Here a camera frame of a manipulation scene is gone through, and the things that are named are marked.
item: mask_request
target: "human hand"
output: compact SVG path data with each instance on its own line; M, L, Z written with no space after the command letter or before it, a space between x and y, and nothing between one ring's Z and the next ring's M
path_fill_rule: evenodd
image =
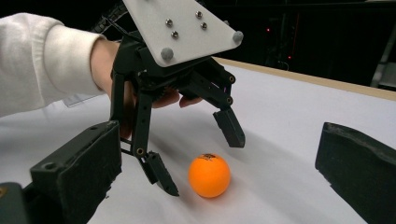
M96 85L102 89L111 99L112 79L111 71L120 44L114 41L99 38L95 41L91 53L92 78ZM153 108L160 108L179 101L180 107L194 105L202 101L202 98L188 99L181 97L177 90L166 89L164 96L152 104ZM129 138L133 132L132 121L134 118L134 106L136 96L130 82L124 86L123 120L120 124L120 137Z

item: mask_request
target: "orange ball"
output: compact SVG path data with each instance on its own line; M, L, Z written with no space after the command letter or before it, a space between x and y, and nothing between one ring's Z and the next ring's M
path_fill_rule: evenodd
M189 182L192 189L202 197L219 196L228 188L230 181L230 167L217 154L202 154L191 162Z

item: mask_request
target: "human arm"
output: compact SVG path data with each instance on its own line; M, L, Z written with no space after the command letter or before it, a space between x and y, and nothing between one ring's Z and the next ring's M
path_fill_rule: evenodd
M20 13L0 19L0 117L42 108L76 93L111 95L111 69L119 43L65 27L53 18ZM121 136L132 131L134 95L125 89ZM153 107L170 105L170 90ZM179 101L181 107L201 99Z

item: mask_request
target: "white sweater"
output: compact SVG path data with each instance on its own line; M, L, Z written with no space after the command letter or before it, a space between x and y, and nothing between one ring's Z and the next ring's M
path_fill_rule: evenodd
M90 68L92 45L99 37L27 13L0 19L0 117L76 93L103 94Z

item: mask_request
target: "white table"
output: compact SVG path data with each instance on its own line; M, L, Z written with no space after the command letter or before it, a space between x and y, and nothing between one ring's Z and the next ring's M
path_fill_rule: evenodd
M122 173L90 223L364 223L315 169L319 138L328 121L396 148L396 94L218 60L236 76L233 111L245 148L228 147L212 116L218 110L206 102L153 109L148 149L161 154L180 196L150 185L137 160L122 154ZM1 118L0 182L26 186L32 166L108 117L102 95ZM187 179L190 162L206 152L232 170L230 187L211 200Z

